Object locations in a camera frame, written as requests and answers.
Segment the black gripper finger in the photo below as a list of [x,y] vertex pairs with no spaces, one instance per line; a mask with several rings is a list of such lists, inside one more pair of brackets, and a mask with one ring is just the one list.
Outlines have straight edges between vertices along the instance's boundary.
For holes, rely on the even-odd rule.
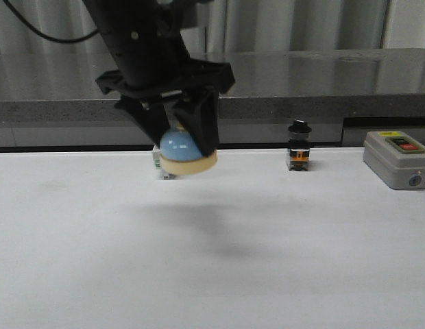
[[172,107],[173,115],[191,135],[202,156],[219,146],[219,94],[212,86],[190,90]]
[[133,121],[154,145],[160,146],[163,134],[169,130],[169,120],[161,103],[144,106],[139,99],[122,96],[114,107]]

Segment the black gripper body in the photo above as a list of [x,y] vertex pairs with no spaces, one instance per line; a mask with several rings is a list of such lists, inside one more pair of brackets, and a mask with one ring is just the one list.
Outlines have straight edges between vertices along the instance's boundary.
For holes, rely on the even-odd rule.
[[235,83],[227,62],[190,57],[179,33],[165,34],[164,21],[150,13],[97,13],[95,24],[117,69],[101,74],[103,94],[134,99],[212,86],[226,93]]

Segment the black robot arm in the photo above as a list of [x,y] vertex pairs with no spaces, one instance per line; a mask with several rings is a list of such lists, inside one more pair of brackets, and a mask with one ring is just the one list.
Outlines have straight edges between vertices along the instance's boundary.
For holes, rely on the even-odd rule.
[[202,156],[219,146],[219,95],[235,83],[228,62],[192,58],[181,29],[184,12],[195,1],[85,1],[117,69],[100,75],[103,94],[117,91],[124,111],[160,144],[170,124],[165,110],[191,135]]

